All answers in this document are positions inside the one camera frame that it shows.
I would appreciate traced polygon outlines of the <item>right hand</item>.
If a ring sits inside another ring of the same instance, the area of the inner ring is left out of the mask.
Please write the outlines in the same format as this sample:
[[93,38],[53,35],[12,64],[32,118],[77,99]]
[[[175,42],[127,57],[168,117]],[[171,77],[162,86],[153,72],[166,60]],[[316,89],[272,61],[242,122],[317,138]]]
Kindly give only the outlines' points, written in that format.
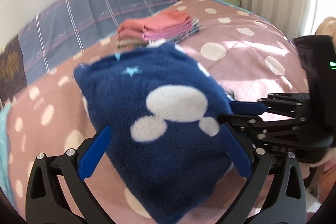
[[[335,50],[335,17],[327,17],[323,22],[318,26],[316,35],[328,35],[330,36],[333,47]],[[310,168],[319,167],[324,165],[323,171],[326,172],[335,166],[335,148],[330,148],[323,159],[315,164],[305,164],[300,162],[299,168],[302,174],[303,179],[308,178],[310,174]]]

